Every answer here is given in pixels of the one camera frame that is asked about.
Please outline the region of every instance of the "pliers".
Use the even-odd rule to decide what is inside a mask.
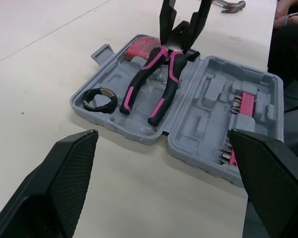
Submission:
[[[119,111],[129,115],[138,92],[146,79],[169,60],[168,79],[162,98],[148,118],[148,123],[158,126],[170,107],[178,88],[182,70],[187,64],[185,55],[204,28],[212,0],[202,0],[198,12],[194,12],[190,23],[182,21],[173,29],[176,11],[175,0],[164,0],[160,12],[160,41],[161,46],[152,49],[149,58],[141,70],[135,75],[128,86]]]

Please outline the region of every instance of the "gray plastic case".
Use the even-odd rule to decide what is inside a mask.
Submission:
[[[152,127],[147,120],[165,89],[167,65],[149,77],[129,116],[119,112],[130,81],[146,62],[141,57],[134,57],[131,62],[125,60],[125,51],[141,37],[146,36],[137,35],[116,54],[109,45],[104,45],[92,55],[101,68],[71,97],[70,104],[75,113],[145,145],[156,143],[163,133],[167,133],[168,150],[172,156],[243,187],[238,168],[221,164],[227,130],[240,128],[283,141],[281,79],[218,57],[197,58],[187,63],[172,105],[159,126]],[[83,108],[84,92],[99,87],[109,88],[117,95],[118,106],[111,115]],[[255,95],[253,117],[230,111],[234,96],[240,96],[243,91]],[[108,100],[96,96],[93,103],[103,105]]]

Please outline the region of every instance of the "hammer head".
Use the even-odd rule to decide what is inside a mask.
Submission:
[[[222,11],[222,13],[236,13],[239,10],[242,10],[246,6],[245,1],[239,1],[238,3],[231,3],[228,2],[227,5],[224,5],[223,8],[225,10]]]

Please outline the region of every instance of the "table surface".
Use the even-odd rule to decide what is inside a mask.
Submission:
[[[0,209],[53,144],[97,128],[100,138],[74,237],[241,237],[247,194],[153,146],[72,111],[70,97],[99,69],[90,55],[137,34],[158,37],[162,0],[0,0]],[[177,1],[176,23],[200,2]],[[192,48],[266,70],[276,0],[243,11],[212,5]]]

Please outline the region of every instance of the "hammer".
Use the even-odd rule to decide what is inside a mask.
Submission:
[[[238,3],[232,3],[232,2],[227,2],[224,0],[213,0],[214,2],[223,5],[223,8],[226,10],[223,10],[222,13],[235,13],[238,12],[239,10],[242,10],[246,6],[245,1],[239,1]]]

